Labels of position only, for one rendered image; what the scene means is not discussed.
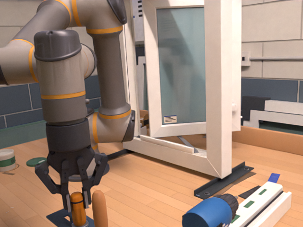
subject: blue brick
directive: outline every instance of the blue brick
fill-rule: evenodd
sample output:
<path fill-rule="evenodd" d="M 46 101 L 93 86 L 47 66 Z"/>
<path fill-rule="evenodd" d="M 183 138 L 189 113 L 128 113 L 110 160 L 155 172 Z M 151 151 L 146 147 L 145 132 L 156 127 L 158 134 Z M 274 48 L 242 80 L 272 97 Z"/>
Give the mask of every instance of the blue brick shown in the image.
<path fill-rule="evenodd" d="M 31 109 L 27 85 L 0 88 L 0 115 Z"/>
<path fill-rule="evenodd" d="M 100 97 L 98 76 L 91 76 L 85 79 L 86 98 Z"/>
<path fill-rule="evenodd" d="M 303 103 L 303 80 L 300 81 L 299 102 Z"/>
<path fill-rule="evenodd" d="M 4 117 L 0 117 L 0 129 L 5 129 Z"/>
<path fill-rule="evenodd" d="M 33 109 L 42 108 L 39 84 L 30 84 L 29 89 L 30 96 L 32 97 Z"/>
<path fill-rule="evenodd" d="M 43 120 L 42 109 L 6 116 L 6 123 L 8 127 L 13 127 L 21 124 L 32 123 L 32 122 L 38 122 L 42 120 Z"/>
<path fill-rule="evenodd" d="M 242 96 L 270 97 L 272 100 L 296 102 L 298 81 L 242 78 Z"/>
<path fill-rule="evenodd" d="M 86 107 L 97 109 L 100 107 L 100 100 L 99 99 L 91 100 L 90 103 L 86 105 Z"/>

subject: white container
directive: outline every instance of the white container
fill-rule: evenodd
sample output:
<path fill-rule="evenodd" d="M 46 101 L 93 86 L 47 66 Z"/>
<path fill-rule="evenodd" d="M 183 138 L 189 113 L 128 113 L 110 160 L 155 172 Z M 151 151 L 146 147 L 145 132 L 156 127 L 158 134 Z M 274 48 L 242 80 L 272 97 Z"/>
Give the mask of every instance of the white container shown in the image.
<path fill-rule="evenodd" d="M 9 171 L 15 167 L 15 151 L 13 149 L 0 150 L 0 172 Z"/>

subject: orange cylinder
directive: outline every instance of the orange cylinder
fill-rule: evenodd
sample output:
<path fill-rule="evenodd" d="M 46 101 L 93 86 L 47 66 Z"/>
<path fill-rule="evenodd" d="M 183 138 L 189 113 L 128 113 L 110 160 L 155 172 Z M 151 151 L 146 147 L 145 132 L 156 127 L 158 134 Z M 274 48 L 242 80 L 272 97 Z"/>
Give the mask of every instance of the orange cylinder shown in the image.
<path fill-rule="evenodd" d="M 86 213 L 81 192 L 71 194 L 71 216 L 75 226 L 80 227 L 86 223 Z"/>
<path fill-rule="evenodd" d="M 93 193 L 92 205 L 95 227 L 108 227 L 106 201 L 102 191 Z"/>

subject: wooden floor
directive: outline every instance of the wooden floor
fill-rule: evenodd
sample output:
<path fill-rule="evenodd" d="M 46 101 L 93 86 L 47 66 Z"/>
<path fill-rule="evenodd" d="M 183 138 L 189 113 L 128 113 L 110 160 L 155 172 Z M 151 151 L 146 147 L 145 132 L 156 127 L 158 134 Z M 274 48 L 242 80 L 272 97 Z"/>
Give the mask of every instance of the wooden floor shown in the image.
<path fill-rule="evenodd" d="M 0 174 L 0 227 L 54 227 L 47 215 L 63 208 L 61 196 L 52 195 L 26 161 L 48 154 L 46 139 L 11 147 L 19 168 L 14 175 Z M 121 144 L 100 144 L 110 154 Z M 233 166 L 246 161 L 254 176 L 233 185 L 227 193 L 239 195 L 263 185 L 271 173 L 281 174 L 278 183 L 292 192 L 292 207 L 276 227 L 303 226 L 303 156 L 233 143 Z M 110 172 L 100 185 L 107 201 L 110 227 L 182 227 L 182 215 L 201 200 L 194 189 L 213 177 L 133 153 L 109 161 Z M 59 183 L 59 175 L 50 171 Z M 81 183 L 70 183 L 70 193 L 81 191 Z M 92 209 L 87 209 L 92 216 Z"/>

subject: round green lid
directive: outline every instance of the round green lid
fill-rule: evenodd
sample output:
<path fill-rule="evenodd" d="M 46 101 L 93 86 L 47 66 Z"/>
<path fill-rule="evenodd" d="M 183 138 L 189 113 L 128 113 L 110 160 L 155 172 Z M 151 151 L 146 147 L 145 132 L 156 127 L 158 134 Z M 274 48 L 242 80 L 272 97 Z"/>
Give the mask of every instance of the round green lid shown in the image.
<path fill-rule="evenodd" d="M 27 161 L 27 166 L 35 167 L 35 165 L 41 164 L 45 161 L 47 161 L 47 159 L 45 157 L 35 157 L 35 158 L 32 158 L 31 160 Z"/>

